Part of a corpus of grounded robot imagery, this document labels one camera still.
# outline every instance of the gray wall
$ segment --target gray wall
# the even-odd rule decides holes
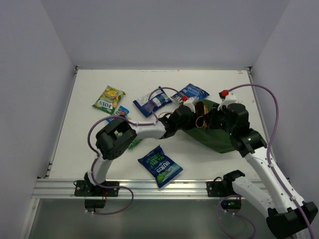
[[[85,68],[252,66],[289,0],[42,0]]]
[[[319,1],[292,0],[253,67],[255,83],[278,97],[274,152],[279,166],[307,201],[319,206]],[[275,107],[258,91],[269,131]],[[319,236],[319,216],[314,221]]]
[[[0,9],[0,238],[16,239],[74,71],[39,0],[5,0]]]

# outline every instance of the brown object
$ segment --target brown object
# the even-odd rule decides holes
[[[201,101],[197,102],[195,104],[195,112],[196,112],[196,127],[198,128],[207,127],[207,124],[203,118],[203,115],[208,113],[207,105]]]

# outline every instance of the blue chip bag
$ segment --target blue chip bag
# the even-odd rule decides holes
[[[205,90],[202,90],[200,87],[197,87],[193,84],[188,84],[184,89],[179,91],[179,93],[176,93],[172,96],[172,98],[178,102],[182,102],[182,97],[187,96],[187,98],[190,97],[198,97],[198,99],[205,99],[207,96],[209,96],[209,93],[207,93]]]
[[[155,177],[159,188],[183,171],[183,168],[164,154],[160,146],[138,161]]]
[[[123,106],[120,106],[118,108],[118,110],[113,114],[113,115],[116,115],[116,116],[123,116],[125,118],[128,117],[128,113],[129,113],[129,110]],[[107,122],[111,122],[112,120],[114,119],[106,119]]]
[[[157,111],[163,106],[172,103],[171,99],[165,94],[163,89],[158,89],[151,96],[151,105],[149,105],[150,93],[133,101],[134,105],[144,114],[145,117],[149,117],[152,113],[151,110]]]

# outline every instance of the white tabletop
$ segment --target white tabletop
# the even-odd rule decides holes
[[[86,142],[87,133],[100,118],[109,116],[92,105],[105,88],[110,85],[126,92],[119,105],[130,111],[134,121],[154,121],[145,118],[132,103],[133,100],[150,93],[158,86],[181,90],[188,83],[210,93],[208,99],[220,102],[218,92],[231,87],[249,83],[246,71],[217,70],[79,70],[68,110],[64,120],[59,143],[56,149],[50,178],[81,179],[90,169],[94,160]],[[165,90],[168,96],[174,92]],[[249,111],[251,127],[265,136],[257,105],[250,87],[235,91],[238,101]],[[172,112],[178,107],[173,102],[159,111]],[[92,133],[95,134],[105,123],[101,123]],[[153,179],[152,175],[137,159],[145,156],[156,146],[161,145],[165,154],[184,170],[175,179],[214,179],[217,176],[239,169],[250,179],[259,179],[253,168],[241,158],[238,152],[219,154],[198,143],[186,133],[179,131],[168,139],[144,139],[139,145],[115,159],[107,174],[108,179]]]

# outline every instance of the green towel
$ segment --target green towel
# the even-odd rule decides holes
[[[207,105],[208,111],[215,104],[210,100],[203,99],[200,101]],[[230,143],[229,134],[221,129],[193,128],[184,130],[184,132],[216,152],[227,153],[235,150]]]

